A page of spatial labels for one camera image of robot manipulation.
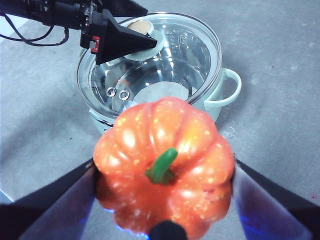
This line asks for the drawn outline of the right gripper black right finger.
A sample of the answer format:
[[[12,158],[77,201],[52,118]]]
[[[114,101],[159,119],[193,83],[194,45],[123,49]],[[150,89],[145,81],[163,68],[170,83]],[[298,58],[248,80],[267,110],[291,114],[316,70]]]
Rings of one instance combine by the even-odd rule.
[[[248,240],[318,240],[319,205],[278,185],[239,159],[232,201]]]

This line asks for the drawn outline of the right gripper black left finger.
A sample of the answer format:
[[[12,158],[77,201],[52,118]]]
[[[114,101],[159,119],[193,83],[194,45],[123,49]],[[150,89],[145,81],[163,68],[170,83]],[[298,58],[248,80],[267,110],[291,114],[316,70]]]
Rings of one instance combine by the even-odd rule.
[[[54,182],[0,206],[2,240],[79,240],[96,196],[90,159]]]

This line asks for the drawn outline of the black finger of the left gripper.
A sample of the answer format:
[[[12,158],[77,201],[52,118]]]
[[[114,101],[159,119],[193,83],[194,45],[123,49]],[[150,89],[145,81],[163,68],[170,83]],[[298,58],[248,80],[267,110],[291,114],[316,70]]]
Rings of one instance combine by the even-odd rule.
[[[99,0],[101,7],[98,8],[96,16],[99,17],[143,17],[148,10],[134,0]]]
[[[118,24],[110,11],[95,13],[95,63],[115,60],[128,54],[148,50],[157,40]]]

